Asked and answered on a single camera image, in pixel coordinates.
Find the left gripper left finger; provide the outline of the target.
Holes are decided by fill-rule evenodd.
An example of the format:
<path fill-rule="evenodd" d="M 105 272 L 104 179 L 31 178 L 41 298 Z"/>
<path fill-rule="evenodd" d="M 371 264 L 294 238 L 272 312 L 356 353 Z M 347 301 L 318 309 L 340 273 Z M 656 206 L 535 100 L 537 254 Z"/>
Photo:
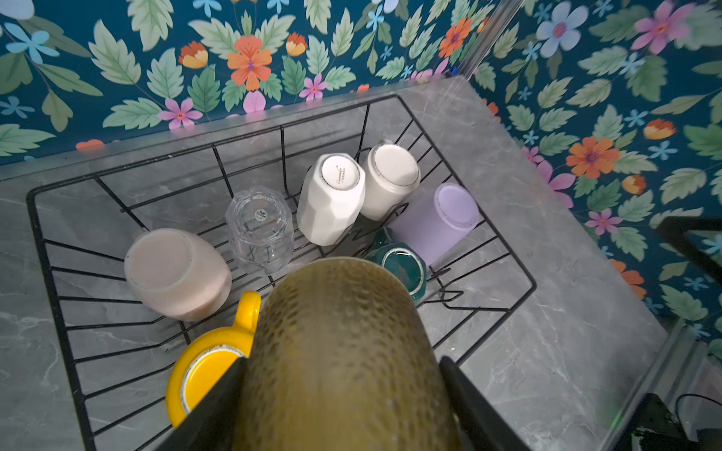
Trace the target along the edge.
<path fill-rule="evenodd" d="M 247 358 L 233 363 L 180 428 L 157 450 L 231 450 L 246 368 Z"/>

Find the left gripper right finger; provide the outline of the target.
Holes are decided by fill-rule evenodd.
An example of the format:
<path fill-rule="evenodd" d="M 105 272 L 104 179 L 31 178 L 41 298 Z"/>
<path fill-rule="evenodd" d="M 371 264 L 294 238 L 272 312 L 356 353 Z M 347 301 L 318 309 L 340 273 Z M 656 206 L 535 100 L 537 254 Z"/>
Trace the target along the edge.
<path fill-rule="evenodd" d="M 530 451 L 451 358 L 439 362 L 461 435 L 462 450 Z"/>

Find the yellow mug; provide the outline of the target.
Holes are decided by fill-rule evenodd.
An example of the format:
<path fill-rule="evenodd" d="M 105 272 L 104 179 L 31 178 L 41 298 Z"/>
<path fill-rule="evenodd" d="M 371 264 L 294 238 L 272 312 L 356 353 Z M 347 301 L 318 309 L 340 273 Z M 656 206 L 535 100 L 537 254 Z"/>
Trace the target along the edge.
<path fill-rule="evenodd" d="M 203 334 L 184 351 L 173 366 L 165 394 L 173 428 L 184 422 L 236 360 L 250 355 L 260 313 L 261 295 L 246 291 L 232 325 Z"/>

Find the olive green glass cup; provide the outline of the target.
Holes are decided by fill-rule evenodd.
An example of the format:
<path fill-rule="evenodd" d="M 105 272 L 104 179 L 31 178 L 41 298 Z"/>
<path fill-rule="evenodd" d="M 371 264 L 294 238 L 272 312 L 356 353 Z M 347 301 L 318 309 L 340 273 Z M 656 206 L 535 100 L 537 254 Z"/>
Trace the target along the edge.
<path fill-rule="evenodd" d="M 458 450 L 431 342 L 402 282 L 319 259 L 268 296 L 247 362 L 236 450 Z"/>

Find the cream mug pink handle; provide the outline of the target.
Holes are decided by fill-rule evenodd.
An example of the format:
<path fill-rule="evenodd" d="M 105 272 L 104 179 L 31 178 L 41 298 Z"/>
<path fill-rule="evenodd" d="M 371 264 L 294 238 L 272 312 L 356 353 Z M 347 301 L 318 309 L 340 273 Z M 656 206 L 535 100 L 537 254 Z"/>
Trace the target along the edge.
<path fill-rule="evenodd" d="M 127 251 L 124 274 L 137 299 L 178 321 L 214 314 L 231 292 L 231 270 L 203 238 L 180 229 L 156 229 Z"/>

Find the dark green mug white interior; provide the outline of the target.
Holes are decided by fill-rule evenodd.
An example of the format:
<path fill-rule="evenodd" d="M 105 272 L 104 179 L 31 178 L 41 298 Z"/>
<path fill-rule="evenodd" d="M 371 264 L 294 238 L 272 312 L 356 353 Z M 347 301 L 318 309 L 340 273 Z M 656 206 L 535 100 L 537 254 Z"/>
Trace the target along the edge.
<path fill-rule="evenodd" d="M 426 295 L 427 264 L 407 244 L 397 240 L 388 227 L 382 227 L 373 238 L 363 259 L 394 274 L 419 306 Z"/>

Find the lilac plastic cup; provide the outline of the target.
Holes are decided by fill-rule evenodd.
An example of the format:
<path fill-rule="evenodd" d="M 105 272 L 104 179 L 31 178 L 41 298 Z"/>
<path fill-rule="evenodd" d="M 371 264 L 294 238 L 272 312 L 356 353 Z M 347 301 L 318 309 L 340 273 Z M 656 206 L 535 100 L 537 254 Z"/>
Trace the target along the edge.
<path fill-rule="evenodd" d="M 388 228 L 396 241 L 410 247 L 427 265 L 434 265 L 480 221 L 472 195 L 458 184 L 444 183 L 410 201 Z"/>

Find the clear glass cup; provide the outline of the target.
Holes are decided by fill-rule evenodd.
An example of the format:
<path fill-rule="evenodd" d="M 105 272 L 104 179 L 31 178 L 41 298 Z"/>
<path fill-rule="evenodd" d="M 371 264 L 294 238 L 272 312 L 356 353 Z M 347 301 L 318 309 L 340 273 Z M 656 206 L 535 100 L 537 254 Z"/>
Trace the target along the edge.
<path fill-rule="evenodd" d="M 236 193 L 225 213 L 229 245 L 240 269 L 275 274 L 293 256 L 293 214 L 281 193 L 252 186 Z"/>

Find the white ceramic mug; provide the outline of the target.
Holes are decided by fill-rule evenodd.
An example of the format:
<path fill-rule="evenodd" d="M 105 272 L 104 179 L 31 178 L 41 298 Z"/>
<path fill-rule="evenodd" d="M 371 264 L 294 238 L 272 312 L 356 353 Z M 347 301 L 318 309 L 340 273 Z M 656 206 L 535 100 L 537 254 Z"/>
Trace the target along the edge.
<path fill-rule="evenodd" d="M 306 173 L 297 223 L 319 246 L 337 244 L 357 220 L 365 200 L 366 173 L 347 153 L 327 153 Z"/>

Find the white mug red interior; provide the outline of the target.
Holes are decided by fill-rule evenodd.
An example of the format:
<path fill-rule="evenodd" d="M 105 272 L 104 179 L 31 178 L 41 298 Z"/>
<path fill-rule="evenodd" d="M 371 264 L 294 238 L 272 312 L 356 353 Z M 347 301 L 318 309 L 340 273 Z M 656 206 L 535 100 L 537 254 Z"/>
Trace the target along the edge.
<path fill-rule="evenodd" d="M 360 214 L 372 221 L 384 219 L 420 184 L 417 160 L 406 148 L 395 144 L 374 147 L 362 167 L 366 182 Z"/>

